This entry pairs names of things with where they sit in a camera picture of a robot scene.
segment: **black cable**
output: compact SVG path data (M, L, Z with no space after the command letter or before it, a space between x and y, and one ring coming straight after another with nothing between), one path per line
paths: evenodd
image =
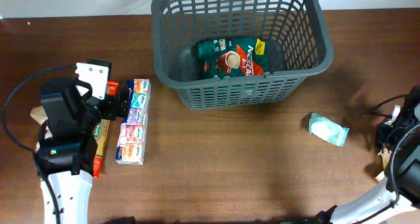
M45 172L41 169L40 165L37 162L36 159L36 151L28 146L23 145L21 142L19 142L9 131L8 127L7 127L7 121L6 121L6 111L7 111L7 106L9 105L9 102L11 101L11 99L13 98L13 96L17 93L17 91L19 91L20 88L22 88L25 84L27 84L27 82L33 80L34 78L38 77L38 76L42 76L43 74L49 73L49 72L53 72L56 70L63 70L63 69L67 69L67 68L73 68L75 67L75 65L63 65L63 66L55 66L52 68L48 68L45 70L42 70L40 72L36 72L35 74L31 75L30 77L26 78L24 81L22 81L15 89L13 89L12 93L10 93L9 97L7 98L7 100L5 101L5 104L3 105L3 109L2 109L2 115L1 115L1 121L3 123L3 127L5 128L5 132L6 135L11 139L11 141L13 141L16 145L18 145L20 148L23 148L24 150L28 151L28 152L32 152L33 155L33 159L35 161L35 165L37 167L37 170L39 172L39 176L42 178L42 180L44 180L45 184L47 185L48 191L51 195L51 199L52 199L52 203L54 204L54 210L55 210L55 217L56 217L56 223L60 224L60 210L58 209L58 202L57 199L55 197L54 194L54 190L53 187L51 186L49 180L47 179L47 176L45 175Z
M53 213L52 214L55 215L55 222L56 222L56 224L60 224L61 223L60 209L58 208L58 202L57 202L57 199L55 197L53 186L51 185L50 181L48 180L48 177L45 175L45 172L41 169L41 166L38 163L37 153L34 151L32 153L32 155L33 155L33 161L35 162L35 166L37 167L39 176L45 182L45 184L46 184L46 186L48 188L48 191L49 191L49 193L51 195L52 204L54 206L54 210L53 210Z
M379 113L375 112L375 110L378 109L378 108L380 108L382 105L384 105L384 104L386 104L386 103L388 103L390 101L393 101L395 99L400 99L400 98L405 97L405 96L407 96L407 95L398 95L398 96L392 97L390 99L387 99L387 100L379 103L378 105L376 105L376 106L374 106L374 107L372 107L370 109L367 109L364 113L362 113L362 115L364 115L364 114L374 114L374 115L383 116L383 117L386 117L386 118L389 118L390 119L390 117L392 117L391 115L379 114Z
M392 115L390 115L390 114L382 114L382 113L379 113L379 112L365 112L364 114L382 116L382 117L385 117L385 118L388 118L388 119L392 119Z
M379 210L378 212L375 212L374 214L370 215L369 217L361 220L361 221L357 221L353 224L362 224L365 221L369 221L370 219L376 217L377 215L387 211L389 208L393 208L395 204L398 203L398 201L400 201L400 192L398 191L398 187L396 185L396 180L395 180L395 175L394 175L394 161L395 161L395 156L396 153L398 152L398 150L400 149L400 146L402 144L402 142L404 141L404 139L406 139L406 137L414 131L414 129L418 128L420 126L420 124L415 125L414 127L412 127L398 142L398 144L395 146L394 152L392 152L390 160L389 160L389 180L391 183L391 187L393 189L393 191L395 192L395 200L391 201L387 206L385 206L384 208L382 208L381 210Z
M399 129L407 129L406 127L397 127L397 128L395 128L395 129L393 129L389 134L388 134L388 137L387 137L387 145L390 145L390 138L391 138L391 135L393 135L394 133L395 133L395 131L398 131Z
M363 219L361 221L357 221L357 222L355 222L353 224L362 224L365 221L369 221L370 219L372 219L372 218L376 217L377 215L379 215L379 214L387 211L389 208L391 208L393 206L394 206L394 204L391 202L390 204L388 204L386 207L384 207L383 209L379 210L378 212L375 212L374 214L370 215L369 217L367 217L367 218L365 218L365 219Z
M395 181L395 176L394 176L394 161L395 161L395 156L396 153L400 150L400 146L402 144L402 141L404 141L404 139L406 139L406 137L414 131L414 129L417 129L420 126L420 124L417 124L415 126L413 126L398 142L398 144L395 146L394 152L392 152L391 157L389 159L389 179L391 181L391 186L392 189L395 192L396 198L394 200L394 204L398 203L398 201L400 200L400 193L398 192L398 187L396 186L396 181Z
M5 132L6 135L16 144L18 145L20 148L23 148L24 150L27 150L28 152L33 152L33 149L23 145L21 142L19 142L16 138L13 137L13 135L10 133L8 127L7 127L7 122L6 122L6 109L7 106L9 105L10 100L12 99L12 97L16 94L17 91L19 91L20 88L22 88L27 82L33 80L34 78L41 76L43 74L49 73L49 72L53 72L56 70L63 70L66 68L71 68L71 67L75 67L75 65L64 65L64 66L56 66L56 67L52 67L52 68L48 68L45 70L42 70L40 72L36 72L35 74L31 75L30 77L26 78L24 81L22 81L18 87L16 87L15 89L13 89L12 93L10 93L9 97L7 98L5 104L3 105L3 109L2 109L2 115L1 115L1 121L3 122L3 127L5 128Z

